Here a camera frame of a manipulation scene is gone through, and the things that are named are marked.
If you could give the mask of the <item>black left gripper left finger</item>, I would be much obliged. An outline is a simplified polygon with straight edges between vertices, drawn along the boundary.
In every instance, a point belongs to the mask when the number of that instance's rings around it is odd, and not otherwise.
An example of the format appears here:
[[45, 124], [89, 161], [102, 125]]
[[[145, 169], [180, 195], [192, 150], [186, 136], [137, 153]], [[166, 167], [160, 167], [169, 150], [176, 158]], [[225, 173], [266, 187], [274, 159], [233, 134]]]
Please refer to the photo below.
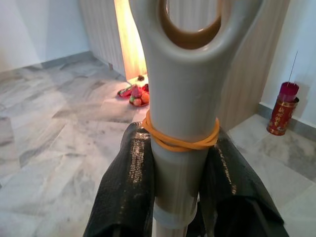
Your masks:
[[155, 201], [154, 156], [140, 122], [125, 130], [120, 150], [104, 173], [85, 237], [150, 237]]

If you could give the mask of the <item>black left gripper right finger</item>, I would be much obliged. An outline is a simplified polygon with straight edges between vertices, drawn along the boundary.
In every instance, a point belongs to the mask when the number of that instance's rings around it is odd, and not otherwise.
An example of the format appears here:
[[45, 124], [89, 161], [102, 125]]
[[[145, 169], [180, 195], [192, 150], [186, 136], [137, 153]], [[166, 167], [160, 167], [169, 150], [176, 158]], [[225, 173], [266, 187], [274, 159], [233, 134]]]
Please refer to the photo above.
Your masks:
[[209, 237], [288, 236], [262, 180], [223, 130], [208, 151], [199, 196]]

